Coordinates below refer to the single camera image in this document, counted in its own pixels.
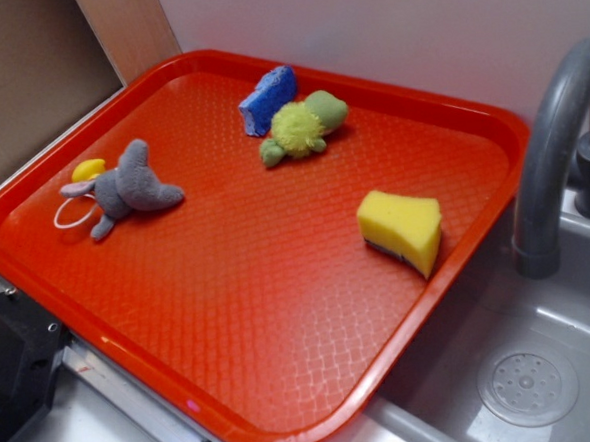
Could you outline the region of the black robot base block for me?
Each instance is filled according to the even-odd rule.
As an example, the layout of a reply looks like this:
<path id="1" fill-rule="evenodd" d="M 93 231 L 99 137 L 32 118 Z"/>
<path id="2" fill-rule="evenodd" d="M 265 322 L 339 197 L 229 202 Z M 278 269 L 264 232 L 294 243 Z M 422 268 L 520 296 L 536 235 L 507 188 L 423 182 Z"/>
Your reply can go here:
<path id="1" fill-rule="evenodd" d="M 0 442 L 17 442 L 49 414 L 68 338 L 28 294 L 0 292 Z"/>

